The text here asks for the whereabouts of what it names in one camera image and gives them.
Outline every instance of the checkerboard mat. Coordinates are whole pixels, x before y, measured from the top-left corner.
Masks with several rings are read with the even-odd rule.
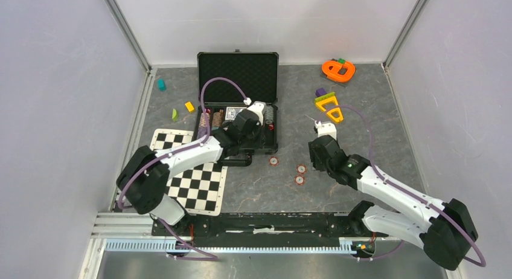
[[[156,129],[150,148],[169,149],[192,142],[194,132]],[[208,162],[186,170],[167,182],[166,192],[191,214],[218,216],[222,205],[227,167]]]

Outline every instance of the yellow toy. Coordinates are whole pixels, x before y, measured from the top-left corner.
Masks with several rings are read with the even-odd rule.
[[[196,108],[194,108],[194,105],[192,105],[192,103],[190,103],[190,101],[186,102],[185,103],[185,107],[187,107],[187,110],[190,112],[190,113],[193,113],[196,111]]]
[[[338,99],[335,96],[334,92],[331,92],[329,94],[320,96],[315,99],[315,106],[322,112],[325,112],[325,114],[334,122],[334,123],[340,123],[343,121],[343,114],[341,112],[341,108],[333,108],[326,112],[325,105],[327,104],[334,104],[335,106],[338,105]]]

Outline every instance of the green block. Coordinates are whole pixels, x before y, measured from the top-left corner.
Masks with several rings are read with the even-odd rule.
[[[332,96],[334,96],[334,95],[336,95],[336,93],[331,92],[331,93],[329,93],[329,94],[325,94],[325,95],[323,95],[323,96],[320,96],[320,97],[318,97],[318,98],[316,98],[316,99],[315,99],[315,103],[316,103],[316,102],[319,102],[319,101],[322,101],[323,99],[327,99],[327,98],[329,98],[329,97],[332,97]]]
[[[176,109],[173,109],[173,121],[176,122],[178,120],[178,112]]]

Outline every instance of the gray stone surface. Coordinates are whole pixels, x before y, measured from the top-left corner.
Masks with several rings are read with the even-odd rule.
[[[320,116],[314,105],[316,89],[335,91],[340,104],[361,110],[371,123],[376,164],[385,172],[413,188],[423,191],[418,171],[406,139],[392,92],[380,65],[356,65],[352,80],[341,86],[321,76],[319,65],[280,66],[278,81],[278,132],[280,160],[269,165],[269,156],[254,156],[251,166],[230,167],[222,203],[223,212],[270,211],[350,211],[362,199],[377,202],[350,187],[336,183],[326,173],[314,171],[307,143],[315,138],[313,118]],[[156,85],[164,79],[167,90]],[[193,130],[196,114],[189,114],[185,102],[197,106],[197,68],[159,69],[141,134],[140,145],[149,144],[155,129]],[[172,110],[179,121],[171,119]],[[344,110],[338,128],[338,141],[347,154],[368,156],[368,132],[360,118]],[[296,166],[305,164],[306,183],[293,179]]]

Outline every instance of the white wall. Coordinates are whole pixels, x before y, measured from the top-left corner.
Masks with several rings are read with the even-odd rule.
[[[428,189],[475,221],[488,266],[466,278],[512,274],[511,2],[430,0],[390,69]]]
[[[144,71],[103,0],[0,0],[0,278],[77,278]]]
[[[382,62],[416,0],[117,0],[153,65],[199,51],[277,51],[281,63]]]

